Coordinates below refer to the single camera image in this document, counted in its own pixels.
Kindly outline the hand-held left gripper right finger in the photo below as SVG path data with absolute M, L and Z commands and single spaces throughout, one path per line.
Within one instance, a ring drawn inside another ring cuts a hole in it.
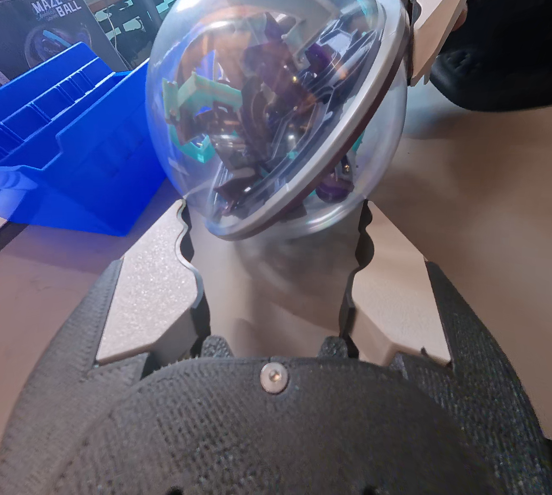
M 451 362 L 423 254 L 370 201 L 340 221 L 340 337 L 350 358 Z

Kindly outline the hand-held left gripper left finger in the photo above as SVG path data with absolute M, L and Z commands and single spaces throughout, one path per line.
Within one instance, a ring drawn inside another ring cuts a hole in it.
M 121 258 L 96 361 L 138 354 L 168 365 L 198 352 L 206 337 L 203 280 L 191 264 L 188 209 L 177 200 Z

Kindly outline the clear maze ball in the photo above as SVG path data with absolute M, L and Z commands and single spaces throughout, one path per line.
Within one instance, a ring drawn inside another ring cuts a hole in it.
M 177 0 L 146 79 L 169 180 L 226 241 L 340 222 L 396 152 L 409 37 L 401 0 Z

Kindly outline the person's right forearm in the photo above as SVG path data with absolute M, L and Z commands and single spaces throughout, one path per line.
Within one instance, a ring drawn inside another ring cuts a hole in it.
M 467 0 L 430 81 L 470 111 L 551 106 L 551 0 Z

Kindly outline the maze ball box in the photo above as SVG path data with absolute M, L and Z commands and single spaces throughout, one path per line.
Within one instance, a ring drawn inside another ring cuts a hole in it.
M 113 71 L 130 70 L 85 0 L 1 0 L 1 84 L 84 43 Z

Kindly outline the blue plastic tray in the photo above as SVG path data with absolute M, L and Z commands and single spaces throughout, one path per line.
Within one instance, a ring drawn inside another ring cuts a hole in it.
M 1 86 L 1 218 L 128 235 L 166 178 L 147 68 L 112 71 L 78 43 Z

